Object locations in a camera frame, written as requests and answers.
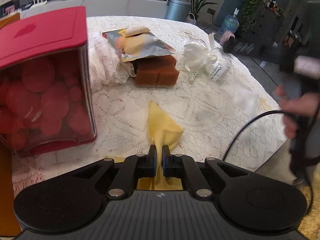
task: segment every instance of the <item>hand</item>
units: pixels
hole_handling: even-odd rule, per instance
[[[279,106],[282,110],[305,117],[314,116],[320,102],[319,93],[306,93],[301,98],[287,100],[285,98],[286,94],[282,85],[276,88],[275,93],[281,97]],[[285,125],[284,134],[289,139],[294,139],[297,136],[297,123],[287,115],[283,117],[283,123]]]

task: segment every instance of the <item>apple logo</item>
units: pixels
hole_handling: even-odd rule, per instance
[[[27,33],[31,33],[34,31],[35,28],[36,28],[35,23],[28,24],[24,26],[21,30],[19,30],[13,38],[21,37]]]

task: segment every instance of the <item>metal screw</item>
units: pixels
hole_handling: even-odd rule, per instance
[[[124,194],[124,191],[120,188],[113,188],[109,190],[109,195],[111,197],[121,197]]]
[[[209,197],[211,194],[212,194],[212,191],[211,190],[208,190],[206,188],[201,188],[201,189],[198,189],[196,191],[196,194],[199,196],[199,197]]]

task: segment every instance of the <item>white lace tablecloth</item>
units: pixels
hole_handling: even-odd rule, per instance
[[[196,161],[213,156],[221,158],[237,131],[250,119],[232,100],[224,96],[218,85],[208,86],[199,79],[190,85],[182,71],[181,54],[188,31],[209,45],[208,35],[198,27],[170,20],[144,17],[90,17],[88,32],[110,31],[143,25],[159,39],[177,50],[180,75],[174,88],[137,88],[129,79],[126,85],[103,87],[93,93],[92,101],[98,130],[94,143],[27,158],[13,158],[13,185],[17,194],[23,188],[87,165],[105,156],[126,157],[147,153],[148,102],[155,101],[185,131],[173,153],[192,156]],[[278,109],[277,103],[251,76],[248,69],[232,57],[228,75],[259,94],[256,114]],[[249,127],[229,153],[227,161],[256,170],[285,141],[281,116],[264,117]]]

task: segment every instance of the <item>gray ribbed panel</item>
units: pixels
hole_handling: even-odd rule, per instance
[[[92,224],[73,233],[44,236],[25,231],[17,240],[303,240],[293,231],[280,236],[257,236],[227,223],[210,202],[187,191],[134,191],[112,201]]]

